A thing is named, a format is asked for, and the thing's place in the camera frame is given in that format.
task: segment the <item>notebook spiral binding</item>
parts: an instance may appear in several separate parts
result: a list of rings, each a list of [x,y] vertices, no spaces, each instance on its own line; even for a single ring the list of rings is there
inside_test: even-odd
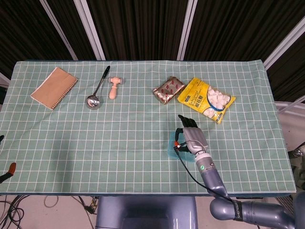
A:
[[[65,95],[72,89],[72,87],[78,82],[78,79],[75,79],[74,82],[67,88],[66,91],[64,91],[64,93],[62,93],[62,95],[58,98],[58,100],[54,103],[54,105],[52,106],[52,110],[59,104],[59,102],[63,99],[63,97],[65,97]]]

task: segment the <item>red and gold package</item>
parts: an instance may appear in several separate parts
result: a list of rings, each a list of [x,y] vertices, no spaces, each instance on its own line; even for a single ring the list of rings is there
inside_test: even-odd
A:
[[[167,104],[185,85],[174,76],[170,78],[160,87],[155,88],[153,93],[163,103]]]

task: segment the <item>ladle handle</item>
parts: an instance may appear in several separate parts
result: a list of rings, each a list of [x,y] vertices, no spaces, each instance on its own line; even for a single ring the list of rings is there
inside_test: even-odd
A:
[[[102,76],[102,78],[101,78],[101,81],[100,81],[99,85],[97,86],[97,88],[96,88],[95,92],[93,93],[93,95],[96,95],[96,93],[97,93],[97,91],[99,90],[101,84],[103,83],[103,81],[104,81],[106,75],[108,74],[109,69],[110,69],[110,66],[108,66],[108,67],[106,68],[106,70],[104,71],[103,76]]]

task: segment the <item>toy hammer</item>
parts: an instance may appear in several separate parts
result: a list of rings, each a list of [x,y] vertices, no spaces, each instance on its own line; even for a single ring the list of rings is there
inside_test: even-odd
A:
[[[110,99],[115,99],[115,97],[116,97],[116,85],[117,84],[123,84],[123,79],[121,79],[121,78],[118,78],[118,77],[110,77],[109,78],[109,82],[110,83],[113,83],[113,86],[111,87],[111,91],[110,91],[110,93],[109,93],[109,98]]]

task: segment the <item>metal ladle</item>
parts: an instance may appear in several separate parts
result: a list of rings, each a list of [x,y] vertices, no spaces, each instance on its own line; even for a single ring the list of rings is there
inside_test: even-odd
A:
[[[91,110],[96,110],[100,106],[100,100],[98,99],[98,97],[96,97],[96,93],[99,90],[99,88],[100,88],[101,84],[103,83],[104,79],[106,78],[106,75],[108,74],[109,69],[110,69],[110,66],[108,66],[106,68],[106,70],[104,71],[103,76],[101,78],[101,81],[100,81],[99,85],[97,86],[95,92],[92,95],[89,95],[86,99],[87,107]]]

